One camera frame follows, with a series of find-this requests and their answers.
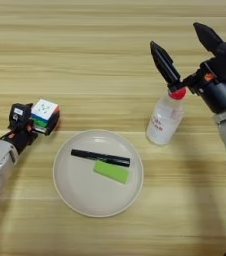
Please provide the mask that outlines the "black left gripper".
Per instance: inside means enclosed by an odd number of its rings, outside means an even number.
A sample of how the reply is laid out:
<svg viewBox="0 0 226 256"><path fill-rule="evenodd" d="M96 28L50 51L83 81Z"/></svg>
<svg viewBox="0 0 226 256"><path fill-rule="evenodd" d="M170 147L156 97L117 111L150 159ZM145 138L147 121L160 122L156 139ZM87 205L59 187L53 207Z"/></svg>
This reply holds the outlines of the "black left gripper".
<svg viewBox="0 0 226 256"><path fill-rule="evenodd" d="M2 140L12 144L17 152L21 154L23 150L31 145L39 134L49 136L55 129L60 118L60 112L55 112L50 117L46 129L42 129L28 123L23 127L11 127L10 131L1 137Z"/></svg>

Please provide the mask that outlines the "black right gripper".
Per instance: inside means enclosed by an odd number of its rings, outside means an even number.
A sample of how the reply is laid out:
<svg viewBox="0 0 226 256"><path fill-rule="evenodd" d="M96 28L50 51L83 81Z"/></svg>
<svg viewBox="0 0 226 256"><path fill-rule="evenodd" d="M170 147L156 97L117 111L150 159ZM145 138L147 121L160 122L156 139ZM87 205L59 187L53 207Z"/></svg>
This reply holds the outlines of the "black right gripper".
<svg viewBox="0 0 226 256"><path fill-rule="evenodd" d="M215 54L223 42L220 36L207 25L195 22L193 26L200 43L207 51ZM150 42L150 50L155 66L170 92L176 92L184 86L200 96L213 113L219 114L226 110L226 62L216 57L206 60L181 83L180 74L169 54L154 41Z"/></svg>

